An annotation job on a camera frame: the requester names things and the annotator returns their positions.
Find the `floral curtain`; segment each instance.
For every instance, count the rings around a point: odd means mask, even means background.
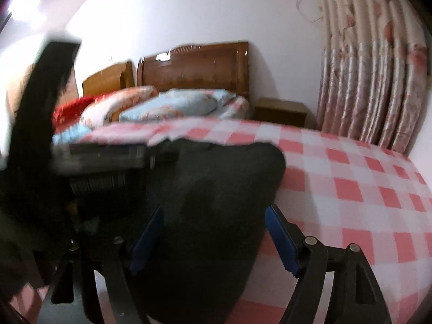
[[[427,53],[408,0],[319,0],[325,133],[403,153],[426,91]]]

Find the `light wood headboard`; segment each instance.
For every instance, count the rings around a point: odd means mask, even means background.
[[[172,88],[226,89],[249,98],[248,42],[184,45],[142,57],[137,84],[160,92]]]

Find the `nightstand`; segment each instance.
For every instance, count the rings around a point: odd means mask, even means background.
[[[307,107],[301,102],[261,97],[254,104],[253,119],[303,128],[308,113]]]

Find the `screw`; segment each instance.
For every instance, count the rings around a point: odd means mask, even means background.
[[[78,250],[79,249],[79,245],[76,243],[76,242],[71,242],[70,243],[70,245],[69,245],[69,250],[70,251],[76,251],[76,250]]]
[[[121,245],[122,243],[124,243],[124,239],[121,236],[116,236],[112,242],[114,243],[114,245]]]
[[[313,236],[306,236],[305,241],[308,245],[315,245],[317,243],[317,239]]]
[[[352,252],[359,252],[359,251],[360,251],[360,246],[358,246],[358,244],[351,244],[351,245],[349,246],[349,249],[350,249]]]

